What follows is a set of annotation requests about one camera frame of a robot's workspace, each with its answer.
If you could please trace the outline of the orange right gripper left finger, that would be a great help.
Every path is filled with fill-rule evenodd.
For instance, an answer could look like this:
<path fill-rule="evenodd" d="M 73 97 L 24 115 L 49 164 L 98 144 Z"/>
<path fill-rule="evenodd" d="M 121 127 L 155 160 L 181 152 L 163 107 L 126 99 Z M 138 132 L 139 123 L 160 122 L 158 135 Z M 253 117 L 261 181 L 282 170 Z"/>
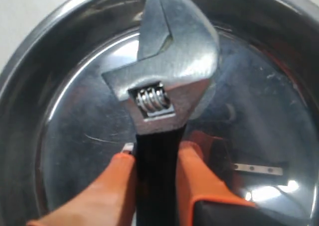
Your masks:
<path fill-rule="evenodd" d="M 29 226 L 130 226 L 136 201 L 136 161 L 129 153 L 113 156 L 84 191 Z"/>

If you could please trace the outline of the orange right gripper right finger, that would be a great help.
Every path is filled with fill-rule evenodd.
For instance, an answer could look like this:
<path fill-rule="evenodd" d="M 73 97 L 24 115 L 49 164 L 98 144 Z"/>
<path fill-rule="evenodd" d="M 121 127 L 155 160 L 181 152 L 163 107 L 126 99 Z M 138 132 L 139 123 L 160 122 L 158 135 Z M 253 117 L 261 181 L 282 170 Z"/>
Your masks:
<path fill-rule="evenodd" d="M 316 226 L 319 154 L 298 141 L 182 141 L 182 226 Z"/>

